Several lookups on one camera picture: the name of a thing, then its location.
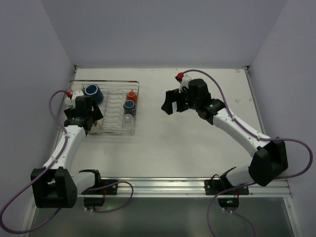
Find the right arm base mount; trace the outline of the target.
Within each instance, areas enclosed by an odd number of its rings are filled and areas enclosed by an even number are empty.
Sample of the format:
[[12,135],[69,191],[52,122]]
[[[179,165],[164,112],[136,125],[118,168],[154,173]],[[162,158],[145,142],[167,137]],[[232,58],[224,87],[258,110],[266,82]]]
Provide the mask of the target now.
[[[210,179],[204,180],[204,189],[207,196],[216,195],[226,189],[232,188],[232,185],[222,179],[218,174],[213,175]],[[249,195],[248,187],[234,188],[233,190],[226,192],[222,195],[229,197],[218,197],[217,202],[221,208],[228,211],[236,211],[239,207],[239,198],[241,196]]]

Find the orange cup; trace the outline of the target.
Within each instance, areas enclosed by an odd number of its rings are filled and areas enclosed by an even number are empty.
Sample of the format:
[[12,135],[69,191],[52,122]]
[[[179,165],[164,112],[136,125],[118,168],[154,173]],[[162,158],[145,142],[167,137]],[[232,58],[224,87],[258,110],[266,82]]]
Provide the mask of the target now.
[[136,94],[133,90],[130,90],[130,91],[127,93],[126,99],[127,99],[127,100],[131,100],[131,101],[133,101],[134,103],[137,103],[137,94]]

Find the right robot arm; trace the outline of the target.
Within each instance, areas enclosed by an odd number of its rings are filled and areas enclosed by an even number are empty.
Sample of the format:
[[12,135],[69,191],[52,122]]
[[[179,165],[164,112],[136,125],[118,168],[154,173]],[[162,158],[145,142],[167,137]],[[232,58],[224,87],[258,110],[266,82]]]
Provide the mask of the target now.
[[238,117],[229,114],[223,101],[212,98],[202,79],[184,77],[178,89],[166,92],[161,109],[168,115],[194,110],[201,119],[226,132],[249,153],[250,163],[232,167],[219,180],[211,182],[211,187],[218,192],[252,182],[266,186],[288,168],[285,143],[270,141],[269,136],[244,121],[240,123],[250,133],[240,128],[236,124]]

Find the beige brown-striped cup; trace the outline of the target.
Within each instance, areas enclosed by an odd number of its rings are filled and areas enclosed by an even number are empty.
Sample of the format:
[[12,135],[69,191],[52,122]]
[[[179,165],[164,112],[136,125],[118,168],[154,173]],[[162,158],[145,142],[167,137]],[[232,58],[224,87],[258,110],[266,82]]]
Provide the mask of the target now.
[[94,122],[92,127],[91,127],[91,132],[96,132],[99,131],[101,129],[101,125],[98,121]]

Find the aluminium front rail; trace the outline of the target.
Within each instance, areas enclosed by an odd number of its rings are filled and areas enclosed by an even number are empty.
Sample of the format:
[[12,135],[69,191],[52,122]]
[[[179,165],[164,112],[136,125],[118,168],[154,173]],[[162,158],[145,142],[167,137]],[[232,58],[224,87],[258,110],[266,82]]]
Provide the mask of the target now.
[[[210,198],[216,192],[206,183],[207,178],[116,178],[121,183],[115,197],[129,197],[131,186],[134,198]],[[288,198],[291,191],[286,180],[274,180],[265,187],[258,184],[219,195],[246,198]]]

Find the clear glass in rack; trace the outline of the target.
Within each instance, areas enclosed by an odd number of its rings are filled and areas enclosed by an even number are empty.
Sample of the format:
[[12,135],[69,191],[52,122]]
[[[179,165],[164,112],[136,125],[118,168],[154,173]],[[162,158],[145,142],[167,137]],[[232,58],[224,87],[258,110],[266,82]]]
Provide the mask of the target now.
[[123,130],[132,131],[134,129],[134,116],[132,114],[124,114],[123,116]]

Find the small blue cup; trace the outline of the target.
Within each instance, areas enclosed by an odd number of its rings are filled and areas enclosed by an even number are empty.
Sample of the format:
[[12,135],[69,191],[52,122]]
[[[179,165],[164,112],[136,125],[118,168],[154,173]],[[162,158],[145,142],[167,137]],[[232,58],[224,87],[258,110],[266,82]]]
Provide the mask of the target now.
[[123,108],[125,114],[130,114],[134,116],[136,113],[136,105],[132,100],[126,100],[123,105]]

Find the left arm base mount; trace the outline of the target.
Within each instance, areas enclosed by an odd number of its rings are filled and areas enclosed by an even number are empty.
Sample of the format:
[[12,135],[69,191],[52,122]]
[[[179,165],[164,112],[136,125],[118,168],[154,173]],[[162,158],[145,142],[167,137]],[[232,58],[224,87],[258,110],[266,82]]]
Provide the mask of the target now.
[[82,193],[83,205],[87,209],[96,209],[102,207],[105,203],[106,195],[115,196],[117,194],[118,185],[115,184],[117,179],[101,179],[98,187],[108,186],[101,190],[88,189]]

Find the beige cup with brown band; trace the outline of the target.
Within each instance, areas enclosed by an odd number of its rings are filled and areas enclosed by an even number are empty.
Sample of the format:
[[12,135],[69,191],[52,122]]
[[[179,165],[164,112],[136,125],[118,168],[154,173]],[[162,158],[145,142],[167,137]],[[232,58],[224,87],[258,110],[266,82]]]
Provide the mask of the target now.
[[78,91],[78,90],[81,90],[82,92],[84,92],[84,85],[81,83],[74,83],[71,86],[71,91]]

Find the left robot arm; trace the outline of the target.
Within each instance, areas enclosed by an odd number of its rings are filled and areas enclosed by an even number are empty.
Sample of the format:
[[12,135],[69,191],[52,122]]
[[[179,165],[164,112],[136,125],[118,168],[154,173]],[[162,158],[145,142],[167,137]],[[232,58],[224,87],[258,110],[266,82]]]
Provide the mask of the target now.
[[101,185],[96,169],[84,169],[72,176],[69,169],[75,155],[93,124],[103,115],[91,96],[79,96],[75,107],[64,111],[67,119],[63,134],[53,154],[42,168],[31,173],[32,189],[39,208],[72,208],[77,196]]

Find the dark blue mug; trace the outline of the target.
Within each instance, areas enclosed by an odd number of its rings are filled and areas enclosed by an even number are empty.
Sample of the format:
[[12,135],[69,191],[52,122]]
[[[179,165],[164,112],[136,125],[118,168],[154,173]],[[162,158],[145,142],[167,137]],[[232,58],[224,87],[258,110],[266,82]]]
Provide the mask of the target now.
[[99,86],[96,85],[96,84],[89,84],[89,85],[87,85],[84,88],[84,94],[94,98],[96,103],[97,103],[97,105],[102,103],[103,100],[104,100],[103,93],[102,93],[101,89],[99,88]]

